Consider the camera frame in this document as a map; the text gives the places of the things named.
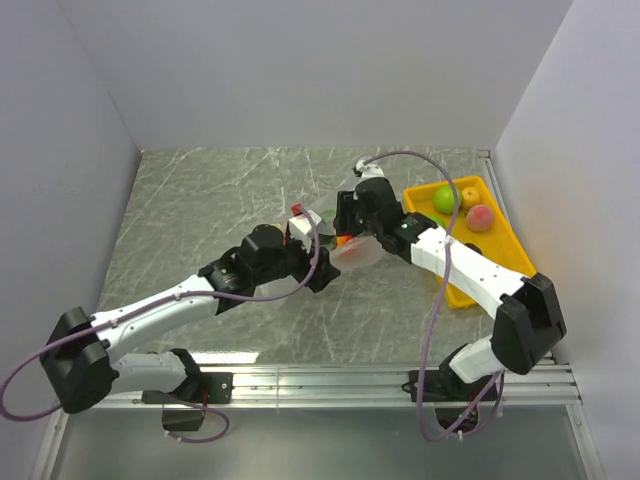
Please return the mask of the red fruit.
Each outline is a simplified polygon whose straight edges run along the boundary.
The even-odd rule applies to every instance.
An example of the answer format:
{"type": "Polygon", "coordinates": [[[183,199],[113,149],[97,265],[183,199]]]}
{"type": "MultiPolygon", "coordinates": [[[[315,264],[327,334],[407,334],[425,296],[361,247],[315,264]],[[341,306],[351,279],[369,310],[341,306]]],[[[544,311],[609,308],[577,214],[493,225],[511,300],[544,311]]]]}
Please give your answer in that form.
{"type": "Polygon", "coordinates": [[[354,237],[346,239],[345,237],[339,237],[334,250],[334,257],[345,259],[346,261],[354,261],[364,255],[366,248],[367,242],[365,238],[354,237]]]}

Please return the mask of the clear plastic bag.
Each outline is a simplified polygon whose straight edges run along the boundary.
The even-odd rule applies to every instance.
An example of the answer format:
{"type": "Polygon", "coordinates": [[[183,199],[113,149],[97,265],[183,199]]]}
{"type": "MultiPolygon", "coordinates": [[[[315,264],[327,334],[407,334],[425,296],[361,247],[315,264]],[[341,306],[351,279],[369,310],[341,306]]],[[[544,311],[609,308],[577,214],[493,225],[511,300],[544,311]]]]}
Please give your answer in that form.
{"type": "Polygon", "coordinates": [[[337,193],[331,192],[310,204],[311,210],[324,221],[319,232],[322,245],[330,252],[331,263],[342,274],[375,265],[383,258],[384,250],[373,236],[360,234],[350,240],[338,240],[335,236],[336,197],[337,193]]]}

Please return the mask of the dark purple fruit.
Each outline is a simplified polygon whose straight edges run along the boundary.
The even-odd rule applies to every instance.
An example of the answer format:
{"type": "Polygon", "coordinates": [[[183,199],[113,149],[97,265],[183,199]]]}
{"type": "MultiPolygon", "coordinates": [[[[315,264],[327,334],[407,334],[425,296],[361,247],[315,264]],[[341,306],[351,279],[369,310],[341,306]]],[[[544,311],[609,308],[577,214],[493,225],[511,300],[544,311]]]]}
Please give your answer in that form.
{"type": "Polygon", "coordinates": [[[478,253],[479,255],[484,255],[483,251],[481,250],[481,248],[479,248],[477,245],[471,243],[471,242],[467,242],[465,243],[465,246],[468,247],[469,249],[473,250],[474,252],[478,253]]]}

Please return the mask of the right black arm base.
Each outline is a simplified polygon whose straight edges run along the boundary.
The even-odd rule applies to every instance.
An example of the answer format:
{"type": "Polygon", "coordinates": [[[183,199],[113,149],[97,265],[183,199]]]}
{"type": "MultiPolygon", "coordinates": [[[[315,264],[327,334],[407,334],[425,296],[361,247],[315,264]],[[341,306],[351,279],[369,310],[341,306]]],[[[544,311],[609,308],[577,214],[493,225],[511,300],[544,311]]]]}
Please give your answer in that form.
{"type": "Polygon", "coordinates": [[[462,422],[454,431],[455,435],[470,434],[478,428],[482,428],[495,415],[497,408],[494,408],[485,420],[482,420],[478,407],[475,407],[466,416],[463,413],[491,380],[492,376],[487,375],[473,383],[466,384],[454,374],[443,373],[440,370],[426,370],[423,400],[436,404],[434,410],[438,423],[436,432],[448,429],[459,418],[462,419],[462,422]]]}

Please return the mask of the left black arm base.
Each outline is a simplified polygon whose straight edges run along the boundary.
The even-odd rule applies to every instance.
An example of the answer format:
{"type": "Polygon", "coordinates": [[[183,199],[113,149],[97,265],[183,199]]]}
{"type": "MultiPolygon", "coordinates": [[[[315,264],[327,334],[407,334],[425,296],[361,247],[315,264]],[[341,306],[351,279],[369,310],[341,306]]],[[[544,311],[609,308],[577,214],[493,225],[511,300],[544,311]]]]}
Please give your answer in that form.
{"type": "Polygon", "coordinates": [[[204,425],[206,416],[201,407],[230,403],[233,379],[231,372],[202,373],[198,379],[187,379],[170,393],[144,391],[141,402],[162,407],[162,426],[168,432],[197,432],[204,425]]]}

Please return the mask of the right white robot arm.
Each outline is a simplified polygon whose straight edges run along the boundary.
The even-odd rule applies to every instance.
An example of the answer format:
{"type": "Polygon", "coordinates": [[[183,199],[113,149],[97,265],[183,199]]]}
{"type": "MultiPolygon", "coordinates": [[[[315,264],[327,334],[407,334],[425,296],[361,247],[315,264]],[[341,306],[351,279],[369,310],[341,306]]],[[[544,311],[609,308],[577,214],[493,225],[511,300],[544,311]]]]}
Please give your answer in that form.
{"type": "Polygon", "coordinates": [[[441,365],[445,395],[462,399],[476,381],[503,370],[528,374],[566,335],[553,282],[527,277],[484,257],[421,213],[407,213],[384,177],[337,195],[338,235],[366,233],[382,248],[428,270],[471,297],[493,319],[491,335],[454,352],[441,365]]]}

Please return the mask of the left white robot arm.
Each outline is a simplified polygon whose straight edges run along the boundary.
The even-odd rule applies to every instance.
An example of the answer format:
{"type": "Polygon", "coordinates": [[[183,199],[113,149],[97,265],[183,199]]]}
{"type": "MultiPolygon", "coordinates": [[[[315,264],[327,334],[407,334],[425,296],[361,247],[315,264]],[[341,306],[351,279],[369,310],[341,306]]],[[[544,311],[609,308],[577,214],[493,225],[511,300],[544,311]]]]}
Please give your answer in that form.
{"type": "Polygon", "coordinates": [[[207,381],[186,349],[138,354],[136,348],[191,321],[258,302],[255,292],[262,285],[293,278],[300,287],[319,292],[339,275],[325,247],[306,246],[289,232],[262,224],[240,245],[164,292],[93,315],[80,307],[65,312],[40,363],[68,414],[83,412],[110,394],[139,390],[197,402],[207,381]]]}

